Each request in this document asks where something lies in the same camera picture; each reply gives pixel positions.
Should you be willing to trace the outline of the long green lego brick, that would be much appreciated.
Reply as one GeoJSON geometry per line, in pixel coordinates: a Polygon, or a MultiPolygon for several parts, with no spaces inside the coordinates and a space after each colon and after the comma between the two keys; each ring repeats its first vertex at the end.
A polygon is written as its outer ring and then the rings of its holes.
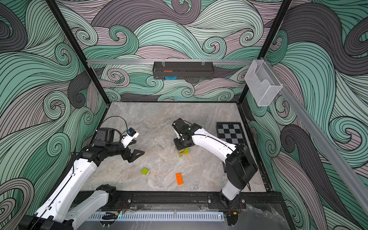
{"type": "Polygon", "coordinates": [[[189,153],[187,153],[187,154],[180,154],[180,153],[178,153],[178,156],[179,156],[179,158],[182,158],[184,155],[189,155],[189,153]]]}

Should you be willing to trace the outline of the orange lego plate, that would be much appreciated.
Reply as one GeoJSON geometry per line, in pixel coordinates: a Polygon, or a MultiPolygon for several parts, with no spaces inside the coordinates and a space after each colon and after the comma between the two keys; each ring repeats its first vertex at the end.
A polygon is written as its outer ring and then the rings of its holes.
{"type": "Polygon", "coordinates": [[[176,177],[176,181],[177,181],[177,185],[178,186],[184,184],[184,181],[183,181],[183,178],[182,178],[182,174],[181,173],[176,173],[175,174],[175,177],[176,177]]]}

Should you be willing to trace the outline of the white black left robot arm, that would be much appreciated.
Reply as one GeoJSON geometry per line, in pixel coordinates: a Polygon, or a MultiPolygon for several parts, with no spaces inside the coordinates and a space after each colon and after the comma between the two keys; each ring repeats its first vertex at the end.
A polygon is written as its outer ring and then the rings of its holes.
{"type": "Polygon", "coordinates": [[[116,187],[101,185],[78,206],[71,208],[82,186],[103,160],[121,156],[123,160],[132,163],[145,153],[129,148],[139,136],[135,129],[129,128],[126,135],[117,142],[114,141],[114,133],[115,129],[112,128],[97,130],[94,144],[84,147],[77,154],[61,184],[34,215],[25,215],[21,219],[19,229],[76,230],[98,209],[118,203],[116,187]]]}

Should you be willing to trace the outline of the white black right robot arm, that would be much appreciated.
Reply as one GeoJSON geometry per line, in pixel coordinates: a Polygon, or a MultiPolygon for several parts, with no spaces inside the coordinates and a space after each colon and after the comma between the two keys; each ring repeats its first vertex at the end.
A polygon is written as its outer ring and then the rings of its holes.
{"type": "Polygon", "coordinates": [[[177,135],[173,140],[177,150],[197,145],[225,163],[228,181],[220,192],[222,201],[233,201],[257,173],[256,162],[245,144],[225,142],[208,133],[202,126],[196,123],[189,125],[181,118],[174,121],[172,127],[177,135]]]}

